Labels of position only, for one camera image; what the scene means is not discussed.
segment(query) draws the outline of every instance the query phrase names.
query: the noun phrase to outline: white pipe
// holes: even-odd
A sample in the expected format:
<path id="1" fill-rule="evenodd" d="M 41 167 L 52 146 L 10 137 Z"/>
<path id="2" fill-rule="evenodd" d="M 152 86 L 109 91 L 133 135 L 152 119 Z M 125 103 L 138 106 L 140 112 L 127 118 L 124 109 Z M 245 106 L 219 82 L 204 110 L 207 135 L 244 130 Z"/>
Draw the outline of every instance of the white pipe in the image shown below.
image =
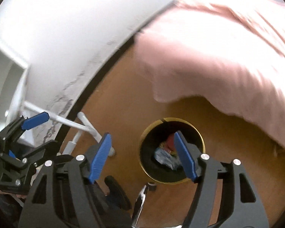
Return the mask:
<path id="1" fill-rule="evenodd" d="M 82 132 L 83 132 L 82 130 L 78 130 L 78 132 L 75 134 L 75 136 L 74 136 L 74 138 L 72 140 L 73 143 L 77 143 L 78 142 L 80 136 L 82 135 Z"/>
<path id="2" fill-rule="evenodd" d="M 101 134 L 94 128 L 94 126 L 91 124 L 91 122 L 89 121 L 89 119 L 87 119 L 86 115 L 83 112 L 78 112 L 77 114 L 78 119 L 85 125 L 90 127 L 92 130 L 96 131 L 97 135 L 93 137 L 95 138 L 95 140 L 99 143 L 102 139 Z M 112 157 L 115 155 L 115 149 L 113 147 L 111 147 L 110 152 L 109 152 L 109 157 Z"/>
<path id="3" fill-rule="evenodd" d="M 65 149 L 63 150 L 62 155 L 65 155 L 65 154 L 71 155 L 75 147 L 76 147 L 76 143 L 69 141 L 67 145 L 65 146 Z"/>
<path id="4" fill-rule="evenodd" d="M 83 130 L 83 131 L 89 132 L 94 137 L 98 136 L 98 134 L 99 134 L 97 132 L 97 130 L 95 130 L 94 127 L 84 126 L 84 125 L 81 125 L 81 124 L 79 124 L 77 122 L 73 122 L 73 121 L 71 121 L 69 119 L 66 119 L 66 118 L 63 118 L 61 116 L 58 116 L 55 113 L 52 113 L 50 111 L 46 111 L 46 110 L 44 110 L 44 109 L 42 109 L 42 108 L 32 104 L 31 102 L 24 101 L 23 105 L 24 105 L 25 108 L 27 108 L 27 109 L 35 112 L 35 113 L 47 112 L 49 114 L 49 117 L 50 117 L 51 120 L 60 122 L 60 123 L 65 124 L 65 125 L 67 125 L 69 127 L 73 127 L 73 128 L 77 128 L 79 130 Z"/>
<path id="5" fill-rule="evenodd" d="M 24 207 L 24 203 L 15 194 L 10 195 L 20 204 L 21 207 Z"/>
<path id="6" fill-rule="evenodd" d="M 95 140 L 99 143 L 102 139 L 101 134 L 94 128 L 94 126 L 91 124 L 89 119 L 87 119 L 86 115 L 83 112 L 78 112 L 77 114 L 78 119 L 87 127 L 91 128 L 91 130 L 95 131 L 95 135 L 92 134 L 92 136 L 95 138 Z"/>

